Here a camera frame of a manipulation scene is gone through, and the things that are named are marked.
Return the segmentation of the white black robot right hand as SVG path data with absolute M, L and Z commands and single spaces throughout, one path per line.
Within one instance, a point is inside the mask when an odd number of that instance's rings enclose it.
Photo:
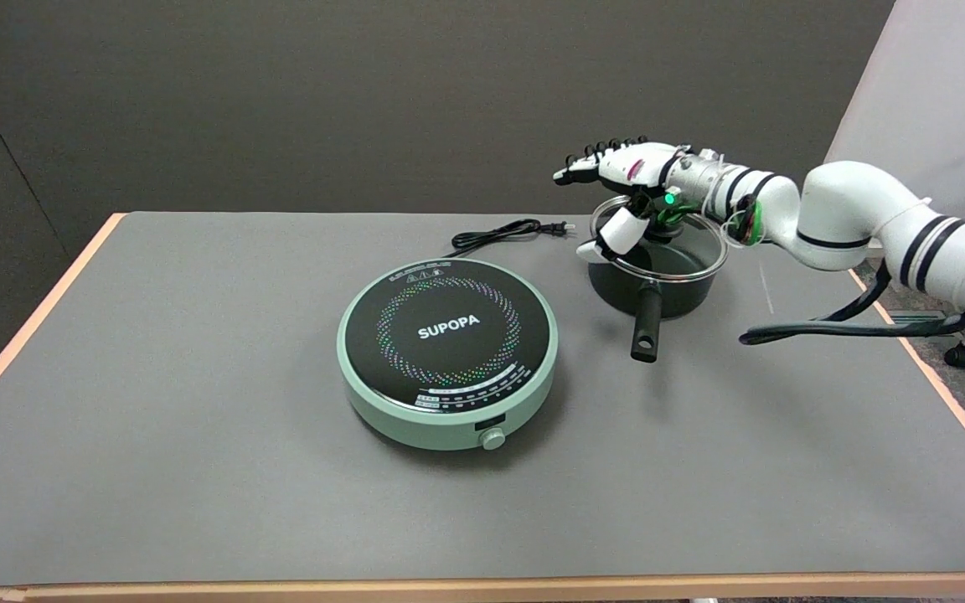
M 665 196 L 665 184 L 680 149 L 665 142 L 611 140 L 586 146 L 581 157 L 571 154 L 565 167 L 553 174 L 558 186 L 600 183 L 627 198 L 600 228 L 590 243 L 579 245 L 575 255 L 601 264 L 627 255 L 642 240 L 653 217 L 656 199 Z

